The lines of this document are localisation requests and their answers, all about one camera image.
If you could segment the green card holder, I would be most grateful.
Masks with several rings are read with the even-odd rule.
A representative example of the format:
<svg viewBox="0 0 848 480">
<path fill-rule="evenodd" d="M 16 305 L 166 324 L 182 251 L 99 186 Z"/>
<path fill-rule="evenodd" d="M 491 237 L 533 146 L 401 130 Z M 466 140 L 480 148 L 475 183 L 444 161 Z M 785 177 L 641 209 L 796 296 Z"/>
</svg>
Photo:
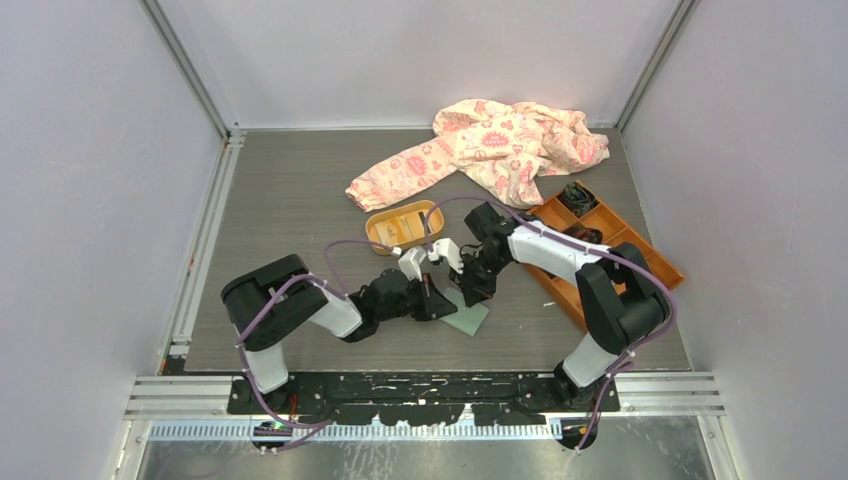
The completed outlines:
<svg viewBox="0 0 848 480">
<path fill-rule="evenodd" d="M 440 321 L 473 337 L 489 314 L 484 304 L 467 306 L 462 293 L 454 288 L 447 288 L 446 298 L 457 308 L 455 313 L 440 318 Z"/>
</svg>

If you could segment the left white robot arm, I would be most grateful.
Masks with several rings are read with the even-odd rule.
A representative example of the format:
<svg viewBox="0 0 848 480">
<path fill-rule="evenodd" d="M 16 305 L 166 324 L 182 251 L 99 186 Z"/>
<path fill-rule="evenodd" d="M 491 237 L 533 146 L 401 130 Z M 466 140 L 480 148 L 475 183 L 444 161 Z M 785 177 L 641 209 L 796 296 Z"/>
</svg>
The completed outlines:
<svg viewBox="0 0 848 480">
<path fill-rule="evenodd" d="M 283 341 L 301 325 L 312 323 L 355 343 L 374 335 L 385 321 L 432 321 L 458 311 L 427 273 L 408 278 L 399 269 L 386 269 L 345 295 L 313 275 L 297 254 L 230 281 L 220 299 L 238 332 L 237 348 L 252 398 L 269 413 L 290 403 Z"/>
</svg>

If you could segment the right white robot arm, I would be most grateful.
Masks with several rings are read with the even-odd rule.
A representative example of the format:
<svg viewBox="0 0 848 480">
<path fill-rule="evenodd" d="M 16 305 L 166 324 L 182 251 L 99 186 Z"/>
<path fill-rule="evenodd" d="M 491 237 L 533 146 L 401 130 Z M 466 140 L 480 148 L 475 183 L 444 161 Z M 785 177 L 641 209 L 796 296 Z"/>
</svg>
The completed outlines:
<svg viewBox="0 0 848 480">
<path fill-rule="evenodd" d="M 462 270 L 450 278 L 467 306 L 491 299 L 498 275 L 511 263 L 534 266 L 577 289 L 587 332 L 554 368 L 551 382 L 567 410 L 590 402 L 598 381 L 673 314 L 667 288 L 630 243 L 584 242 L 530 215 L 501 216 L 488 202 L 464 222 L 480 245 L 462 254 Z"/>
</svg>

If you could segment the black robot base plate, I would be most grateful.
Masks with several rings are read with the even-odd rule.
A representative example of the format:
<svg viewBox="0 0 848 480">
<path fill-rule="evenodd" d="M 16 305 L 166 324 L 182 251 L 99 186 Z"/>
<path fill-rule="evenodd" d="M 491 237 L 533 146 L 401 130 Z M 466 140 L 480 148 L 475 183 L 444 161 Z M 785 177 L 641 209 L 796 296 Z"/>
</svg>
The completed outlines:
<svg viewBox="0 0 848 480">
<path fill-rule="evenodd" d="M 264 399 L 278 414 L 314 424 L 453 425 L 464 411 L 476 426 L 542 424 L 547 414 L 589 414 L 620 409 L 613 386 L 566 398 L 558 380 L 543 372 L 301 372 Z"/>
</svg>

